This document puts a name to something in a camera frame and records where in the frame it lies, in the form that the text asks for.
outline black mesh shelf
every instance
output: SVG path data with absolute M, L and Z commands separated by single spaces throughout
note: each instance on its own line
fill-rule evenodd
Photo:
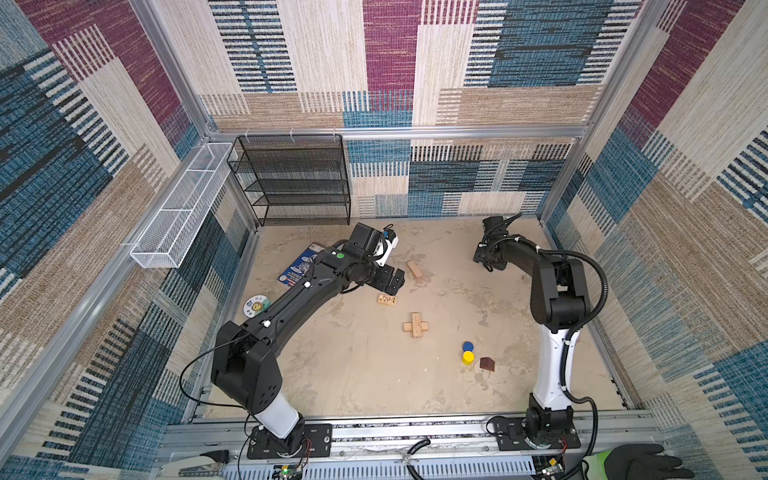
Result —
M 262 225 L 349 225 L 339 135 L 241 136 L 235 151 L 230 168 Z

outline wall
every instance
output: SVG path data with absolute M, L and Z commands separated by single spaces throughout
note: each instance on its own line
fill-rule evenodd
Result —
M 1 405 L 198 136 L 126 0 L 0 0 L 0 112 Z M 224 191 L 180 269 L 132 272 L 0 478 L 146 477 L 249 214 Z
M 220 129 L 578 124 L 640 0 L 158 0 Z M 350 141 L 352 215 L 535 214 L 570 138 Z
M 766 18 L 670 2 L 547 222 L 604 266 L 601 336 L 702 479 L 768 478 Z

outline yellow cap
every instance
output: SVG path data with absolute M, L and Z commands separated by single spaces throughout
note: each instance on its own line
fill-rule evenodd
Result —
M 475 354 L 472 352 L 464 352 L 462 355 L 462 362 L 464 365 L 471 365 L 475 361 Z

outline floor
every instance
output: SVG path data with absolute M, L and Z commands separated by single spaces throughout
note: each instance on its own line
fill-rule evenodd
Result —
M 400 239 L 388 263 L 406 271 L 396 306 L 376 302 L 364 286 L 331 299 L 288 342 L 278 363 L 283 391 L 304 415 L 398 415 L 517 412 L 528 407 L 536 382 L 538 324 L 528 301 L 530 277 L 515 266 L 487 272 L 472 262 L 482 237 L 481 218 L 364 220 L 381 229 L 394 223 Z M 352 226 L 266 227 L 243 298 L 274 301 L 287 290 L 277 277 L 312 242 L 330 245 Z M 548 245 L 536 219 L 518 219 L 510 233 Z M 416 280 L 406 267 L 414 260 Z M 402 331 L 420 312 L 429 331 L 414 339 Z M 245 316 L 240 313 L 237 322 Z M 462 364 L 462 344 L 490 356 L 495 372 Z M 592 396 L 600 410 L 621 409 L 600 354 L 584 330 L 575 353 L 573 393 Z M 211 401 L 227 402 L 214 388 Z M 575 406 L 588 409 L 588 406 Z M 242 410 L 209 407 L 206 416 L 242 416 Z

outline black mounting plate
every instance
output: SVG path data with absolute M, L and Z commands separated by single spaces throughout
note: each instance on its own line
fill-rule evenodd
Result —
M 304 426 L 304 436 L 312 442 L 310 458 L 330 457 L 332 432 L 333 426 L 330 423 L 310 423 Z M 251 438 L 253 442 L 248 442 L 248 453 L 246 454 L 249 460 L 280 458 L 278 452 L 285 454 L 271 439 L 270 433 L 266 429 L 254 428 L 251 432 Z M 291 458 L 302 458 L 305 454 L 306 442 L 302 442 L 299 451 Z
M 496 443 L 498 449 L 502 452 L 514 452 L 518 450 L 535 450 L 525 441 L 525 428 L 522 423 L 525 420 L 524 416 L 520 417 L 502 417 L 496 416 L 491 421 L 490 425 L 493 425 L 492 432 L 503 432 L 507 435 L 497 435 Z M 581 447 L 581 440 L 578 438 L 578 432 L 575 429 L 563 430 L 562 432 L 554 434 L 554 442 L 551 448 L 562 448 L 558 439 L 563 437 L 568 442 L 568 448 L 578 449 Z

